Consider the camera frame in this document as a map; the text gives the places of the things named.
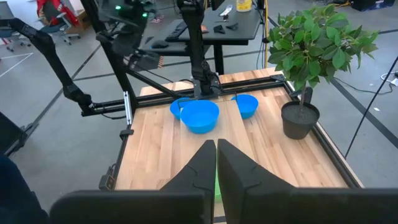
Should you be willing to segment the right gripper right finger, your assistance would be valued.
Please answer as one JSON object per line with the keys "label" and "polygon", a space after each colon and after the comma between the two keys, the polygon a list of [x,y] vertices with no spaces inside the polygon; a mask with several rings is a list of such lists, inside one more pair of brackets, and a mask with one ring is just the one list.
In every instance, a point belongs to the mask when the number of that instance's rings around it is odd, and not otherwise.
{"label": "right gripper right finger", "polygon": [[397,189],[294,187],[225,139],[218,181],[228,223],[397,223]]}

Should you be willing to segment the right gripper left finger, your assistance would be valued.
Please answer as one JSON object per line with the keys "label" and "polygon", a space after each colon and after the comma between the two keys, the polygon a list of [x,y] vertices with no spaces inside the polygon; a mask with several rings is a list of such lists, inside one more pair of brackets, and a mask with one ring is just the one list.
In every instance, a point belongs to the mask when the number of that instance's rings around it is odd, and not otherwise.
{"label": "right gripper left finger", "polygon": [[216,146],[207,140],[182,170],[159,190],[79,190],[50,209],[51,223],[211,223]]}

